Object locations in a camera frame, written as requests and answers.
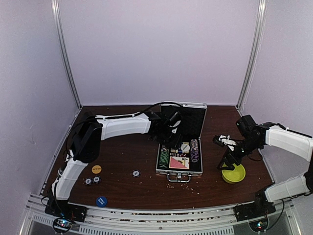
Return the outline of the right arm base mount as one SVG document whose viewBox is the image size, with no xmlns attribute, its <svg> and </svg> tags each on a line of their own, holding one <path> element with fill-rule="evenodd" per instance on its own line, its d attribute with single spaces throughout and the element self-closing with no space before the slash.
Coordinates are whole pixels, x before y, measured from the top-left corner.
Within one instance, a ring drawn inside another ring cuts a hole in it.
<svg viewBox="0 0 313 235">
<path fill-rule="evenodd" d="M 269 203 L 265 206 L 258 206 L 255 202 L 238 204 L 233 209 L 238 222 L 255 219 L 276 212 L 273 203 Z"/>
</svg>

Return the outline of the blue small blind button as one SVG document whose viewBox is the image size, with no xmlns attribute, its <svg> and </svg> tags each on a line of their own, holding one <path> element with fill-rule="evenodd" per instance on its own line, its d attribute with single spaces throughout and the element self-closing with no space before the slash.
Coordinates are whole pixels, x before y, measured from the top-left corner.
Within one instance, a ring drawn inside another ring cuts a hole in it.
<svg viewBox="0 0 313 235">
<path fill-rule="evenodd" d="M 96 199 L 96 205 L 100 208 L 105 207 L 107 205 L 107 203 L 108 203 L 108 200 L 105 196 L 99 196 Z"/>
</svg>

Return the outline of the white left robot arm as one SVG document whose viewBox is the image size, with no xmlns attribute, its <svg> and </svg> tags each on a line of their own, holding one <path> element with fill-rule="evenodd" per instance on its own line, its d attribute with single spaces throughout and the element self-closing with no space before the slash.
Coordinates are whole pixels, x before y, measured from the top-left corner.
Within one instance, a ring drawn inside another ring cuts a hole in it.
<svg viewBox="0 0 313 235">
<path fill-rule="evenodd" d="M 86 114 L 86 118 L 72 128 L 74 133 L 69 134 L 72 139 L 66 142 L 65 167 L 58 170 L 57 178 L 47 193 L 47 207 L 59 217 L 69 215 L 70 206 L 67 202 L 71 190 L 84 168 L 98 158 L 101 141 L 130 134 L 148 134 L 160 144 L 178 148 L 182 139 L 178 133 L 180 111 L 184 106 L 171 101 L 158 103 L 159 106 L 163 104 L 168 108 L 160 112 L 154 112 L 148 107 L 125 115 Z"/>
</svg>

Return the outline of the white dealer button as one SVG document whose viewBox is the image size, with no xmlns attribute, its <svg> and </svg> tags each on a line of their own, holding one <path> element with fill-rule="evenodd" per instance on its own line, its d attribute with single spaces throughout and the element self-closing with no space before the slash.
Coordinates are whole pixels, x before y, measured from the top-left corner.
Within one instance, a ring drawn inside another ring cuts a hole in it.
<svg viewBox="0 0 313 235">
<path fill-rule="evenodd" d="M 190 150 L 190 145 L 189 144 L 186 144 L 186 143 L 183 143 L 180 147 L 181 151 L 183 153 L 188 153 L 189 150 Z"/>
</svg>

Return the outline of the aluminium poker case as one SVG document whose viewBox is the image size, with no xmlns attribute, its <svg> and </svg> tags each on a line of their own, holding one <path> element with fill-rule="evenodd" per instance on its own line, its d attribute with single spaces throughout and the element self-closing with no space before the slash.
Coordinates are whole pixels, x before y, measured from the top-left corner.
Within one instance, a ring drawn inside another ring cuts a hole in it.
<svg viewBox="0 0 313 235">
<path fill-rule="evenodd" d="M 180 103 L 180 106 L 162 104 L 161 111 L 170 115 L 177 109 L 176 129 L 173 134 L 178 137 L 176 146 L 160 144 L 156 160 L 156 173 L 167 176 L 171 183 L 188 183 L 193 176 L 202 176 L 201 133 L 206 117 L 207 104 Z"/>
</svg>

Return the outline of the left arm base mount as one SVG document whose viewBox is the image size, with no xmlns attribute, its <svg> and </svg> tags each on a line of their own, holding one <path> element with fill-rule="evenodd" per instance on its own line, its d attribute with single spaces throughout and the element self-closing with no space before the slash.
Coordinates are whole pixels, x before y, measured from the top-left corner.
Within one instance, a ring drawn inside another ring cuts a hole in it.
<svg viewBox="0 0 313 235">
<path fill-rule="evenodd" d="M 60 205 L 60 208 L 55 203 L 52 204 L 52 206 L 48 205 L 45 207 L 46 214 L 65 218 L 74 222 L 84 222 L 87 215 L 87 210 L 87 207 L 68 203 Z"/>
</svg>

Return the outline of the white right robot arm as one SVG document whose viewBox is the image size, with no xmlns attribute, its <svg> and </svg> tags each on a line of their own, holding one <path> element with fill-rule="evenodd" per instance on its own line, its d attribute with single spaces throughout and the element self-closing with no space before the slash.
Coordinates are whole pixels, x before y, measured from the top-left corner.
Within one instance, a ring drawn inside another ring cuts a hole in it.
<svg viewBox="0 0 313 235">
<path fill-rule="evenodd" d="M 251 212 L 261 216 L 269 206 L 287 198 L 309 196 L 313 193 L 313 138 L 291 130 L 280 123 L 265 122 L 257 124 L 251 115 L 240 117 L 236 126 L 243 137 L 236 140 L 229 135 L 217 135 L 213 142 L 226 151 L 217 168 L 234 171 L 242 159 L 255 150 L 261 150 L 266 157 L 279 154 L 277 163 L 282 163 L 288 173 L 275 183 L 255 194 Z M 287 156 L 283 163 L 282 155 Z"/>
</svg>

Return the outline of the red card deck box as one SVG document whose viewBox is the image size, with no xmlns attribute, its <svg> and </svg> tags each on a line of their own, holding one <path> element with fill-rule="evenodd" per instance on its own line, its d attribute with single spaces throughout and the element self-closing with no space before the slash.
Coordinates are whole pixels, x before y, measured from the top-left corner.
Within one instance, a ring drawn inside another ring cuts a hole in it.
<svg viewBox="0 0 313 235">
<path fill-rule="evenodd" d="M 190 159 L 188 157 L 170 157 L 169 168 L 189 169 Z"/>
</svg>

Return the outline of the orange button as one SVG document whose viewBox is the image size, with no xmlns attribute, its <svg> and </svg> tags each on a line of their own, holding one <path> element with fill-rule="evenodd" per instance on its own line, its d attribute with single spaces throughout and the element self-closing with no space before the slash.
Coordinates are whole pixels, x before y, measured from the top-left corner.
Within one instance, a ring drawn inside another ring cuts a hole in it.
<svg viewBox="0 0 313 235">
<path fill-rule="evenodd" d="M 91 171 L 93 174 L 99 174 L 102 171 L 102 167 L 100 165 L 94 165 Z"/>
</svg>

